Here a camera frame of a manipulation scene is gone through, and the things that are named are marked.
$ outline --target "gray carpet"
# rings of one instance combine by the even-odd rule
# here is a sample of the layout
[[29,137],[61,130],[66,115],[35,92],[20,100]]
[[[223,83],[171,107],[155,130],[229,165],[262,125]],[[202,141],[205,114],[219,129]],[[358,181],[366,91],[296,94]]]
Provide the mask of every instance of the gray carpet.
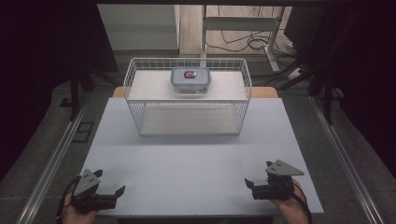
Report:
[[[263,83],[271,78],[264,77],[272,73],[268,66],[261,64],[261,59],[252,59],[249,62],[250,73],[257,75],[252,78],[255,83]],[[125,64],[119,64],[119,69],[121,74],[125,74]],[[114,75],[114,77],[123,80],[123,76]],[[102,79],[94,77],[94,81],[97,87],[92,92],[88,109],[81,121],[87,123],[82,126],[82,131],[92,125],[92,132],[87,142],[71,143],[34,223],[55,222],[56,208],[64,187],[80,173],[107,99],[114,91],[114,87]],[[284,102],[325,211],[324,214],[314,215],[314,223],[369,223],[318,120],[315,108],[304,91],[305,87],[304,83],[300,84],[290,90],[280,91],[279,96]],[[57,147],[70,117],[70,108],[59,107],[62,99],[67,97],[69,97],[68,83],[55,89],[46,117],[16,164],[0,183],[0,224],[15,223],[52,151]],[[386,223],[396,223],[396,215],[393,212],[396,210],[395,179],[345,117],[337,102],[333,104],[332,118],[340,140],[370,190],[384,220]],[[86,137],[85,133],[77,133],[74,140],[81,141]],[[117,220],[98,217],[95,223],[115,224]],[[283,218],[276,217],[274,223],[285,222]]]

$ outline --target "container lid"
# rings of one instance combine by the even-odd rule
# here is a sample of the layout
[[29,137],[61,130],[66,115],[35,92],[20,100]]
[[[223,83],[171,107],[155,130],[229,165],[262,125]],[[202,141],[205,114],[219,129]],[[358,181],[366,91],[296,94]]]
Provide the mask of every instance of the container lid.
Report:
[[208,86],[209,69],[203,67],[176,67],[172,69],[171,83],[174,86]]

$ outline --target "gray mounting plate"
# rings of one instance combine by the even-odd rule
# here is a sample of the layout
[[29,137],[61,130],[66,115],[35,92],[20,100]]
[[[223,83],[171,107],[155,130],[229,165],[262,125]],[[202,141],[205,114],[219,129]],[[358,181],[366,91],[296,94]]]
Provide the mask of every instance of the gray mounting plate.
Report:
[[303,171],[280,160],[277,160],[268,166],[268,168],[265,169],[265,172],[273,175],[304,175]]
[[97,185],[100,183],[100,179],[94,175],[90,170],[85,170],[84,173],[81,176],[81,179],[78,182],[78,185],[76,186],[75,190],[75,196],[78,196],[87,189],[92,188],[93,186]]

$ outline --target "black fabric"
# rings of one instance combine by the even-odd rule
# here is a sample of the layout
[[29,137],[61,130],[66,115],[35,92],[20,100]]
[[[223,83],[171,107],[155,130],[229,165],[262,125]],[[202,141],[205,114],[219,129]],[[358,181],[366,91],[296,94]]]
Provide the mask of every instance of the black fabric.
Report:
[[117,72],[96,4],[91,0],[1,1],[0,178],[44,117],[53,88],[86,65]]
[[396,17],[390,2],[364,8],[334,65],[341,107],[396,176]]

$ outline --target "white wire rack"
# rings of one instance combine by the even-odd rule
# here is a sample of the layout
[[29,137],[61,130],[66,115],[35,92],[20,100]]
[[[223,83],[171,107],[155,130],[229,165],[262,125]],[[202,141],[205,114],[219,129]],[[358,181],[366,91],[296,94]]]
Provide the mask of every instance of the white wire rack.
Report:
[[[172,69],[202,65],[212,77],[207,93],[175,93]],[[133,58],[124,96],[141,135],[238,135],[251,80],[244,59]]]

